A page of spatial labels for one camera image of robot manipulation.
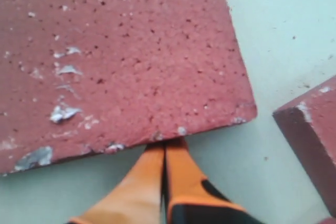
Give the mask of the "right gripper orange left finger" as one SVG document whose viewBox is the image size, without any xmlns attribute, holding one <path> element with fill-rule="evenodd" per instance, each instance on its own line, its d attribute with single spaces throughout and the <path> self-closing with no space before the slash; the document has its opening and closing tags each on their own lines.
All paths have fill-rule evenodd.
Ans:
<svg viewBox="0 0 336 224">
<path fill-rule="evenodd" d="M 160 223 L 164 146 L 147 145 L 124 179 L 102 200 L 69 223 Z"/>
</svg>

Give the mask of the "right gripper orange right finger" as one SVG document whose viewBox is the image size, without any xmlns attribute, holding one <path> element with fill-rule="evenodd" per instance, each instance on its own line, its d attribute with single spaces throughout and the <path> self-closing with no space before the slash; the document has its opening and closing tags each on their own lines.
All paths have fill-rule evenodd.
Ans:
<svg viewBox="0 0 336 224">
<path fill-rule="evenodd" d="M 192 159 L 183 138 L 166 142 L 167 223 L 252 223 L 246 210 L 228 200 Z"/>
</svg>

